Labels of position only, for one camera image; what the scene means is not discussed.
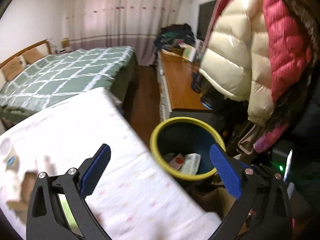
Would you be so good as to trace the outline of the pink striped curtain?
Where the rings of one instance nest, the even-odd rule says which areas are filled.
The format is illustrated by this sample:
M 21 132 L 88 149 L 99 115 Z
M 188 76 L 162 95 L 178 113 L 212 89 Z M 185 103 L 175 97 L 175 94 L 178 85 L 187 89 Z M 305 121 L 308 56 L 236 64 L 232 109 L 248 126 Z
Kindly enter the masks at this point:
M 65 0 L 63 35 L 71 50 L 131 46 L 138 64 L 155 59 L 154 40 L 176 22 L 181 0 Z

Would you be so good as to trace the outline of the left brown pillow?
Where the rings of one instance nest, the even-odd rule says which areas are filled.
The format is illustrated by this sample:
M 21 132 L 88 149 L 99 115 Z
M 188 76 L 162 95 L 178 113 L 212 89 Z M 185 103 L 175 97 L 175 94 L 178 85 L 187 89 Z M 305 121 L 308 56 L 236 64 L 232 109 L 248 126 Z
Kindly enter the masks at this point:
M 6 63 L 1 68 L 5 78 L 7 81 L 12 81 L 15 77 L 17 77 L 21 72 L 24 71 L 22 64 L 20 63 L 17 57 L 14 57 L 8 63 Z

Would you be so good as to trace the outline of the white floral tablecloth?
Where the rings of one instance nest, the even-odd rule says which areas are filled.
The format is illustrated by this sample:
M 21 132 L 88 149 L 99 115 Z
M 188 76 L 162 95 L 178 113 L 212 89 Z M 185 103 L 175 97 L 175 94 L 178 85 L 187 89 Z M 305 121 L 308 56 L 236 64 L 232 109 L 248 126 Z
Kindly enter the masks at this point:
M 23 239 L 208 239 L 221 224 L 96 88 L 1 135 L 1 224 Z

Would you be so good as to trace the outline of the white bubble wrap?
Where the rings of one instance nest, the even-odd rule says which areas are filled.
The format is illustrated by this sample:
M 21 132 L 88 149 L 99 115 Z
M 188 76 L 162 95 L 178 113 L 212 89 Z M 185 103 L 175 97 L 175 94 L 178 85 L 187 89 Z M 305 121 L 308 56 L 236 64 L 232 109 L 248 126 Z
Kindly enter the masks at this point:
M 184 156 L 184 164 L 179 171 L 182 174 L 196 175 L 200 166 L 201 155 L 197 153 L 191 153 Z

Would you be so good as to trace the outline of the bed with green plaid duvet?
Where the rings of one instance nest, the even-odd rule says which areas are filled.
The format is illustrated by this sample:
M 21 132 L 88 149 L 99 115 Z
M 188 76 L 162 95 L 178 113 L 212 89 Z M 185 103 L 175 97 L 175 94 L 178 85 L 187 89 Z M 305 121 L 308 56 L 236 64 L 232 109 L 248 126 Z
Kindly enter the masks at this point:
M 131 46 L 47 55 L 1 88 L 1 118 L 20 122 L 56 103 L 103 87 L 124 101 L 137 65 Z

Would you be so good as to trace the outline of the right brown pillow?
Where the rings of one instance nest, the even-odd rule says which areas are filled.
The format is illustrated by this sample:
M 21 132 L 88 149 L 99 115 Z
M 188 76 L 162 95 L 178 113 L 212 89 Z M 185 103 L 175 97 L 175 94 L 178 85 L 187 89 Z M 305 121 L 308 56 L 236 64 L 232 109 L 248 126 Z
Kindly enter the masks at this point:
M 44 58 L 46 55 L 40 52 L 37 48 L 31 48 L 28 51 L 25 51 L 22 56 L 27 64 L 33 64 L 34 62 Z

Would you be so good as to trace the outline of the yellow rim trash bin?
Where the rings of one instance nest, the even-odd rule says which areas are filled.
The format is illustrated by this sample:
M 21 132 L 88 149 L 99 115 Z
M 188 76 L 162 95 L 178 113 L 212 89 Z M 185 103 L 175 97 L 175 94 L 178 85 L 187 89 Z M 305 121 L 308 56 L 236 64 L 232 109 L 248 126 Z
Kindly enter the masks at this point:
M 219 133 L 209 124 L 186 116 L 169 118 L 156 126 L 150 137 L 150 150 L 158 165 L 172 177 L 184 181 L 202 181 L 212 177 L 216 168 L 209 156 L 213 144 L 225 149 Z M 164 160 L 166 154 L 197 153 L 201 156 L 196 175 L 182 174 Z

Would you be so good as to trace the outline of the wooden headboard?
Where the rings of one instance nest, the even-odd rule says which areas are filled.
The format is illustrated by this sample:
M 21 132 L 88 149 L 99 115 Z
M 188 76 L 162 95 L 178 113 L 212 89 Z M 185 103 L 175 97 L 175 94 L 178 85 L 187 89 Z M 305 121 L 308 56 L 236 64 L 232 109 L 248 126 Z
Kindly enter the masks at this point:
M 23 53 L 25 53 L 26 51 L 29 51 L 33 48 L 38 48 L 38 47 L 41 47 L 45 45 L 46 46 L 46 50 L 48 52 L 48 54 L 52 54 L 52 49 L 50 47 L 50 42 L 48 40 L 42 40 L 42 41 L 39 41 L 35 44 L 32 44 L 30 46 L 28 46 L 27 48 L 24 48 L 22 50 L 20 50 L 19 52 L 17 52 L 16 54 L 12 55 L 11 57 L 9 57 L 8 59 L 6 59 L 5 61 L 3 61 L 1 64 L 0 64 L 0 68 L 2 68 L 4 65 L 6 65 L 8 62 L 10 62 L 12 59 L 14 59 L 15 57 L 18 57 L 20 55 L 22 55 Z

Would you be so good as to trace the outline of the brown pillow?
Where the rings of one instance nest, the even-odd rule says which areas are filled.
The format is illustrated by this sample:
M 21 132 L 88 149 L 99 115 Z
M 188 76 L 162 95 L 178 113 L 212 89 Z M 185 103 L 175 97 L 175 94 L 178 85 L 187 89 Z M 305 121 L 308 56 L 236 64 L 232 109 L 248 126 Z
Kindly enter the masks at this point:
M 33 64 L 34 62 L 44 58 L 46 55 L 40 52 L 37 48 L 31 48 L 28 51 L 25 51 L 22 56 L 27 64 Z
M 14 57 L 8 63 L 6 63 L 1 68 L 5 78 L 7 81 L 12 81 L 15 77 L 17 77 L 21 72 L 24 71 L 22 64 L 20 63 L 17 57 Z

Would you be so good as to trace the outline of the wooden desk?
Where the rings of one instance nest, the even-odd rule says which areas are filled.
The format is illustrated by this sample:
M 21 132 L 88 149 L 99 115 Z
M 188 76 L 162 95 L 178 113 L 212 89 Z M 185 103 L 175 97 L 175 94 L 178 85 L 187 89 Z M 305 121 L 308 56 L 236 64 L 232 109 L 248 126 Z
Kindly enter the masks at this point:
M 199 94 L 192 90 L 191 82 L 197 66 L 181 56 L 161 50 L 157 60 L 159 83 L 159 116 L 164 121 L 177 116 L 187 116 L 210 123 L 213 113 L 200 102 Z

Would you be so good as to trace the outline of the pink floral garment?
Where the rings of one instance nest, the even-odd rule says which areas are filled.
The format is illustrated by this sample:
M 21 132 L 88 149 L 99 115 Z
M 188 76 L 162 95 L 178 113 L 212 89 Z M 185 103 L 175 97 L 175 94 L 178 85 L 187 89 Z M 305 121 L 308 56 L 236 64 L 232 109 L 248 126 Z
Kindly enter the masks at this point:
M 265 131 L 264 127 L 254 125 L 238 142 L 238 150 L 247 155 L 254 151 L 262 153 L 268 150 L 286 131 L 289 124 L 276 124 L 272 131 Z

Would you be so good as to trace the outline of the black television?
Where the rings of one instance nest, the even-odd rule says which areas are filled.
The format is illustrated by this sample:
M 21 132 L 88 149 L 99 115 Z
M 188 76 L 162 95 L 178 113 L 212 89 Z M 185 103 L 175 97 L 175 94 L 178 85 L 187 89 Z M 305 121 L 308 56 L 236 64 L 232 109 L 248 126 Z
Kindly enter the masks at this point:
M 204 41 L 206 38 L 207 30 L 217 0 L 208 1 L 199 5 L 198 25 L 197 25 L 197 39 Z

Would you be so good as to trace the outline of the cream puffer jacket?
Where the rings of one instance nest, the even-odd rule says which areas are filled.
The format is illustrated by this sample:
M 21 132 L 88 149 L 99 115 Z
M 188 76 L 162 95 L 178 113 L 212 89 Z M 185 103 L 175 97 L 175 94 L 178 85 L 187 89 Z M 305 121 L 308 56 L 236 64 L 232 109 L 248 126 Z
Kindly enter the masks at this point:
M 263 0 L 231 0 L 217 18 L 200 73 L 225 97 L 248 102 L 250 122 L 265 126 L 274 110 Z

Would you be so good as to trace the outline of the red dotted jacket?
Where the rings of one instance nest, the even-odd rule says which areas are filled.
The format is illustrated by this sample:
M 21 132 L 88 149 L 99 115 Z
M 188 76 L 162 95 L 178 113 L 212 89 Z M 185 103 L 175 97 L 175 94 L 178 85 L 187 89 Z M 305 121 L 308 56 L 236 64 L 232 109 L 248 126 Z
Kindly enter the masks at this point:
M 228 2 L 220 0 L 214 23 Z M 282 0 L 263 0 L 271 65 L 271 96 L 276 100 L 301 76 L 312 58 L 310 40 Z

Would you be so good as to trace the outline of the dark clothes pile on desk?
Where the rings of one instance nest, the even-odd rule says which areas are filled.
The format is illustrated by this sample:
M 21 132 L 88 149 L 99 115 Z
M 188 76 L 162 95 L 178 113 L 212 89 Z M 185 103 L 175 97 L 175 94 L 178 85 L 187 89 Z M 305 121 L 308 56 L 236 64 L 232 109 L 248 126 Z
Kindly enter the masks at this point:
M 172 24 L 161 28 L 158 36 L 155 38 L 154 55 L 158 55 L 161 49 L 178 48 L 180 43 L 195 45 L 195 37 L 189 24 Z

